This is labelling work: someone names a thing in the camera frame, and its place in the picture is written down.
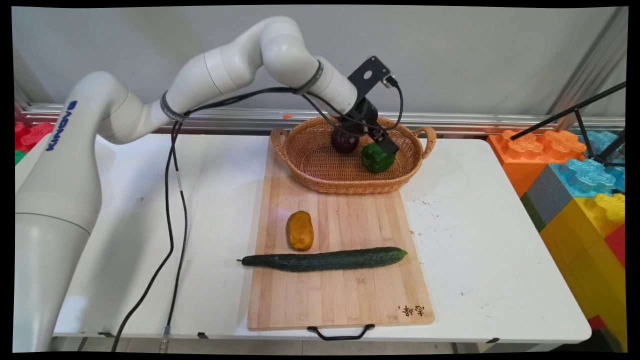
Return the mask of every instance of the wicker basket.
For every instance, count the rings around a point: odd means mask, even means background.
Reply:
[[[384,127],[394,121],[378,118]],[[291,132],[284,129],[271,131],[271,143],[287,163],[297,182],[311,190],[323,193],[383,193],[392,192],[406,184],[420,168],[422,160],[433,150],[436,132],[430,127],[411,131],[402,125],[389,131],[389,136],[400,147],[396,162],[387,170],[372,174],[362,165],[360,151],[373,140],[360,138],[358,147],[349,154],[341,154],[331,145],[333,127],[324,118],[307,120]],[[418,134],[427,134],[427,146],[422,150]]]

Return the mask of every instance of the cutting board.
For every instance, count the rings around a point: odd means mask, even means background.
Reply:
[[[432,323],[429,294],[399,192],[317,193],[298,184],[271,144],[262,191],[256,254],[299,253],[286,224],[299,210],[311,215],[307,254],[395,246],[400,262],[371,269],[284,272],[254,268],[247,327],[275,330]]]

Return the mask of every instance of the floor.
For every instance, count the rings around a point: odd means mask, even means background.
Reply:
[[[111,350],[111,338],[54,338],[53,351]],[[121,339],[120,352],[158,352],[160,339]],[[232,355],[408,355],[453,354],[451,343],[173,339],[169,353]]]

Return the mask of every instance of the printed logo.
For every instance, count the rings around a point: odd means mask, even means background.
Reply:
[[[58,141],[60,140],[60,134],[62,134],[62,132],[65,130],[65,127],[69,122],[69,118],[71,117],[71,110],[76,108],[76,105],[77,105],[77,101],[73,100],[72,102],[69,103],[69,106],[67,106],[67,113],[62,118],[62,120],[60,120],[60,123],[58,124],[58,128],[56,129],[56,132],[53,134],[53,136],[51,136],[51,140],[49,140],[49,144],[47,145],[47,151],[53,150],[58,144]]]

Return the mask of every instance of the basket handle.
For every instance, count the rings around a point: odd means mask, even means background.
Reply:
[[[281,136],[284,136],[284,138],[286,139],[287,136],[289,136],[289,132],[280,127],[276,127],[275,129],[271,130],[271,144],[273,144],[273,148],[276,149],[278,155],[280,155],[280,157],[284,160],[287,158],[287,156],[284,154]]]
[[[427,146],[425,146],[424,152],[422,153],[422,159],[426,159],[436,145],[436,131],[432,127],[424,126],[413,130],[413,133],[415,136],[418,136],[420,133],[427,134]]]

